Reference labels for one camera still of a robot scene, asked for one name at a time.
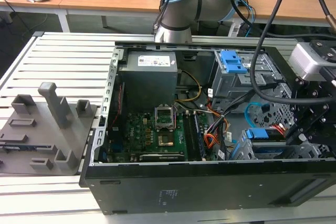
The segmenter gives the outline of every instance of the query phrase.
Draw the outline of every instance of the power cable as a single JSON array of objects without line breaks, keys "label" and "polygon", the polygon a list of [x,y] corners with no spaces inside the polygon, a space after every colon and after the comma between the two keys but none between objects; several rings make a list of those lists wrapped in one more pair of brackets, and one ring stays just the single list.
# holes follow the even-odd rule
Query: power cable
[{"label": "power cable", "polygon": [[256,76],[255,76],[255,69],[256,69],[256,62],[259,56],[259,52],[262,47],[262,43],[264,42],[266,35],[267,35],[267,30],[272,24],[272,21],[274,20],[277,11],[281,5],[282,0],[277,0],[275,7],[272,11],[272,14],[270,15],[270,18],[268,19],[264,30],[262,31],[261,37],[259,39],[259,42],[257,44],[256,50],[254,52],[254,55],[251,60],[251,66],[250,66],[250,78],[251,78],[251,84],[256,92],[257,95],[259,95],[262,99],[274,102],[274,103],[283,103],[283,104],[296,104],[296,105],[316,105],[316,104],[325,104],[325,103],[330,103],[330,102],[335,102],[336,98],[334,97],[324,97],[324,98],[309,98],[309,99],[293,99],[293,98],[279,98],[279,97],[272,97],[270,95],[264,94],[261,89],[259,88],[257,81],[256,81]]},{"label": "power cable", "polygon": [[27,24],[23,21],[23,19],[20,17],[19,13],[17,13],[12,6],[9,4],[9,2],[7,0],[4,0],[6,2],[6,4],[8,5],[8,7],[10,9],[12,9],[12,11],[17,15],[17,17],[21,20],[22,24],[24,24],[24,26],[27,28],[27,30],[29,31],[29,27],[27,26]]},{"label": "power cable", "polygon": [[[252,27],[252,29],[256,29],[259,32],[263,32],[262,29],[260,29],[258,26],[252,24],[248,19],[246,19],[244,17],[244,15],[240,12],[240,10],[238,9],[235,0],[230,0],[233,9],[236,11],[236,13],[238,14],[238,16],[250,27]],[[266,33],[266,35],[270,36],[270,37],[275,37],[275,38],[303,38],[303,37],[322,37],[322,38],[330,38],[330,39],[336,39],[335,35],[329,35],[329,34],[293,34],[293,35],[279,35],[279,34],[273,34],[273,33]]]}]

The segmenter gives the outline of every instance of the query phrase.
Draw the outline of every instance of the desk leg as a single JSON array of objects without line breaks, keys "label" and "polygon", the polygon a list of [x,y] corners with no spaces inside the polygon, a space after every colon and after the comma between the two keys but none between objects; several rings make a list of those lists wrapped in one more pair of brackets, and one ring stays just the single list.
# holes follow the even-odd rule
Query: desk leg
[{"label": "desk leg", "polygon": [[101,16],[101,22],[103,23],[103,28],[107,28],[106,16]]},{"label": "desk leg", "polygon": [[57,15],[58,15],[58,19],[61,24],[63,33],[69,33],[70,28],[69,28],[69,18],[68,18],[67,12],[65,10],[59,10]]},{"label": "desk leg", "polygon": [[230,31],[229,31],[229,34],[227,36],[228,37],[237,37],[242,23],[243,23],[243,21],[240,18],[234,18],[232,20]]},{"label": "desk leg", "polygon": [[7,24],[11,24],[13,22],[10,12],[0,12],[0,17],[6,21]]}]

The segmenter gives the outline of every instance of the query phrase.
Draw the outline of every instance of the yellow wire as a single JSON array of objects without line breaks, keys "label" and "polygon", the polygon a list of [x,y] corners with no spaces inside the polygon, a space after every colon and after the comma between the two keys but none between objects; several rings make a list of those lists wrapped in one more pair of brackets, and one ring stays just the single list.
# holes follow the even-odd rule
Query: yellow wire
[{"label": "yellow wire", "polygon": [[182,72],[187,73],[197,83],[197,85],[198,85],[198,93],[193,98],[177,99],[177,100],[175,100],[175,102],[192,102],[192,101],[196,100],[198,97],[200,97],[200,95],[202,94],[202,87],[201,87],[200,83],[196,80],[196,78],[191,73],[189,73],[189,72],[187,72],[185,70],[182,70]]}]

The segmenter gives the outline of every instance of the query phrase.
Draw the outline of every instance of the metal frame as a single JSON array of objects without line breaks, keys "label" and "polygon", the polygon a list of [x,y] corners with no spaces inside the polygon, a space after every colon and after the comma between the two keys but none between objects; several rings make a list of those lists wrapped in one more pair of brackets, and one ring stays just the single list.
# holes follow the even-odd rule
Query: metal frame
[{"label": "metal frame", "polygon": [[[44,41],[45,38],[49,38],[50,41],[59,45],[70,46],[72,44],[72,46],[78,46],[79,49],[81,47],[78,44],[79,42],[83,42],[86,46],[88,43],[97,41],[98,38],[100,38],[100,41],[105,42],[126,40],[153,41],[153,37],[150,35],[124,34],[45,33],[40,41]],[[221,41],[221,43],[226,45],[241,45],[244,43],[251,46],[255,46],[258,41],[257,38],[202,36],[194,36],[193,40],[204,44],[216,44]],[[266,39],[264,44],[266,46],[276,46],[285,57],[288,57],[290,51],[294,49],[296,41],[293,39]],[[21,62],[28,53],[22,51],[21,54],[16,59],[16,63],[18,63],[17,61]],[[59,58],[66,58],[66,52],[60,52],[59,54],[54,52],[54,54],[58,55]],[[14,77],[26,78],[27,72],[18,72],[18,66],[19,63],[11,66],[11,70],[6,73],[7,77],[2,79],[2,85],[8,84]],[[30,71],[30,81],[39,78],[40,73]],[[50,76],[53,76],[53,72],[46,71],[44,75],[44,78],[52,78]],[[78,76],[82,80],[87,79],[87,77],[82,77],[82,73],[78,73]],[[4,108],[0,109],[0,118],[8,118],[6,110]],[[88,188],[80,188],[78,181],[79,176],[35,177],[0,174],[0,222],[3,224],[42,224],[46,222],[246,224],[250,221],[265,221],[265,224],[306,224],[307,222],[321,224],[336,222],[336,212],[334,211],[336,205],[335,186],[328,188],[299,207],[104,216],[90,190]]]}]

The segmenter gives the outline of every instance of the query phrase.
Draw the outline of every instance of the red wire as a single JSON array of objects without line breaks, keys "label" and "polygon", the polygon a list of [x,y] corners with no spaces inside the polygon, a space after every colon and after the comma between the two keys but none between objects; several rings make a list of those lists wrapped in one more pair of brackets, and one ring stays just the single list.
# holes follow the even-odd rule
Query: red wire
[{"label": "red wire", "polygon": [[119,96],[118,96],[118,112],[116,114],[116,117],[114,118],[110,128],[114,125],[114,123],[116,122],[118,115],[120,114],[120,110],[121,110],[121,89],[122,89],[122,84],[120,84],[120,88],[119,88]]},{"label": "red wire", "polygon": [[271,126],[273,129],[276,129],[278,132],[280,132],[281,135],[284,135],[284,132],[282,132],[282,130],[280,130],[276,125]]}]

